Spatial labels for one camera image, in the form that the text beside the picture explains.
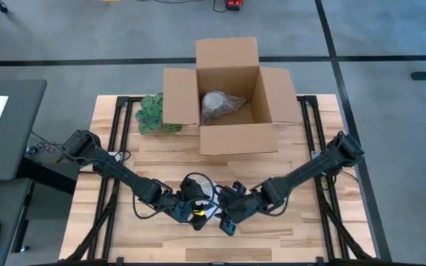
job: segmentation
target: green object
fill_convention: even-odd
[[[139,122],[139,132],[142,135],[162,128],[165,132],[179,132],[182,125],[162,124],[162,104],[163,94],[157,93],[155,96],[147,95],[141,100],[142,109],[136,112],[136,120]]]

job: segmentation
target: black desk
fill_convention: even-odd
[[[0,81],[0,95],[9,96],[0,118],[0,180],[30,178],[73,194],[74,180],[23,157],[46,86],[44,80]]]
[[[43,80],[0,81],[0,95],[9,96],[0,118],[0,265],[24,237],[31,180],[68,194],[75,190],[73,179],[24,157],[46,86]]]
[[[28,179],[0,181],[0,265],[10,252],[31,183]]]

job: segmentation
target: black floor stripe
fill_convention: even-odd
[[[426,61],[426,55],[355,55],[337,56],[339,62]]]
[[[261,56],[261,63],[299,62],[389,62],[426,61],[426,55],[369,55],[369,56]],[[109,66],[142,64],[195,64],[195,58],[126,58],[126,59],[67,59],[67,60],[17,60],[0,61],[0,67],[49,66]]]
[[[349,101],[348,92],[346,91],[341,68],[339,67],[339,62],[337,60],[337,52],[334,47],[333,37],[331,36],[331,31],[328,25],[325,10],[323,9],[321,0],[315,0],[315,4],[317,6],[319,19],[322,23],[323,33],[325,34],[328,52],[331,56],[331,66],[333,68],[334,77],[337,82],[338,94],[342,102],[346,123],[348,124],[348,130],[351,136],[355,137],[356,140],[360,143],[359,134],[356,127],[356,121],[354,120],[353,110]],[[390,255],[391,252],[389,251],[387,239],[385,238],[385,232],[384,228],[382,227],[381,216],[379,214],[379,209],[377,208],[376,197],[374,196],[371,178],[369,177],[368,168],[366,166],[365,160],[363,160],[359,164],[358,172],[360,176],[361,187],[364,191],[365,204],[368,207],[369,219],[371,221],[374,239],[376,241],[376,253],[381,259],[390,261],[392,259]]]

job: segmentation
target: box flap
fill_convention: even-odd
[[[254,37],[200,40],[197,46],[197,68],[257,67],[259,56]]]
[[[277,150],[277,133],[270,123],[200,127],[200,153],[203,155]]]
[[[273,122],[301,122],[295,88],[287,69],[260,67]]]
[[[190,69],[163,71],[163,122],[200,125],[197,73]]]

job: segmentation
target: red object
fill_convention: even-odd
[[[227,0],[226,8],[229,10],[239,10],[243,5],[243,0]]]

